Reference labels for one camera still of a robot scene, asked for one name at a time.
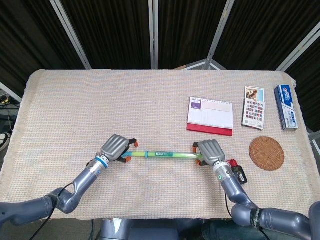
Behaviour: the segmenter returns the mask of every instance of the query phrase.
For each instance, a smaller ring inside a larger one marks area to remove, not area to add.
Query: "woven coaster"
[[[267,136],[254,139],[250,144],[249,153],[255,165],[267,171],[281,168],[285,161],[285,153],[280,144]]]

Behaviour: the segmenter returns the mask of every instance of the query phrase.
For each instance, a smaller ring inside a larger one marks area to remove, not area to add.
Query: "beige tablecloth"
[[[114,133],[137,138],[141,151],[190,152],[217,139],[243,167],[244,189],[261,208],[308,215],[320,178],[294,95],[299,129],[284,132],[274,88],[293,80],[271,71],[39,70],[27,83],[0,174],[0,202],[39,198],[70,183]],[[265,88],[263,131],[241,126],[245,86]],[[233,103],[233,136],[186,130],[189,97]],[[250,159],[259,136],[276,139],[284,165],[264,171]],[[111,163],[71,214],[54,218],[227,218],[212,168],[193,160],[133,158]]]

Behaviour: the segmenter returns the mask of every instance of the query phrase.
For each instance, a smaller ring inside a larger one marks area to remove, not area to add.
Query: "black curtain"
[[[39,69],[83,69],[49,0],[0,0],[0,81],[21,96]]]
[[[236,0],[213,59],[228,70],[275,70],[319,21],[318,0]]]
[[[158,68],[206,59],[226,0],[160,0]]]
[[[296,80],[295,88],[308,128],[320,130],[320,38],[286,71]]]
[[[62,0],[93,69],[150,69],[148,0]]]

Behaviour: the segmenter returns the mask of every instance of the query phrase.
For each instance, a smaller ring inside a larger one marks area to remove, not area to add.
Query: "black cable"
[[[230,211],[229,211],[229,207],[228,207],[228,201],[227,201],[227,194],[226,194],[226,193],[224,193],[224,197],[225,197],[225,206],[226,206],[226,209],[228,210],[228,214],[229,214],[230,217],[232,218],[231,213],[230,213]]]
[[[100,229],[100,231],[98,232],[98,234],[96,235],[95,240],[99,240],[99,239],[100,239],[100,236],[101,236],[101,229]]]
[[[71,183],[69,183],[67,186],[65,186],[64,188],[62,188],[62,190],[59,192],[59,194],[58,194],[58,199],[57,200],[59,200],[59,197],[60,197],[60,195],[62,194],[62,192],[67,188],[67,187],[69,187],[70,185],[72,185],[73,183],[71,182]],[[29,239],[29,240],[32,240],[32,239],[34,239],[35,237],[36,237],[36,235],[40,232],[40,230],[46,225],[46,223],[49,221],[49,219],[51,218],[51,216],[52,216],[52,214],[54,214],[54,211],[55,211],[55,209],[56,209],[56,207],[57,207],[57,204],[58,204],[58,201],[56,201],[55,202],[55,204],[54,204],[54,206],[53,206],[53,208],[52,208],[52,211],[51,211],[51,213],[50,213],[50,215],[48,216],[48,218],[44,221],[44,223],[39,227],[39,229],[33,234],[33,236]]]
[[[12,96],[9,96],[9,103],[13,104],[13,105],[19,105],[20,102],[18,102],[17,100],[15,100]]]
[[[264,232],[264,229],[262,227],[260,227],[259,231],[264,235],[266,240],[270,240],[270,238],[268,237],[268,235]]]
[[[16,110],[19,110],[19,108],[20,108],[19,105],[20,105],[20,103],[19,104],[14,104],[12,102],[6,102],[3,105],[0,105],[0,109],[16,109]]]
[[[94,229],[95,229],[95,223],[94,223],[94,220],[91,220],[91,233],[88,240],[94,240],[94,231],[95,231]]]

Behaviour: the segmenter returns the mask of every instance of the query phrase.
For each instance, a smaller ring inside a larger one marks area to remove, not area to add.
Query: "toothpaste box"
[[[279,85],[274,89],[276,103],[280,114],[283,130],[298,129],[294,102],[289,85]]]

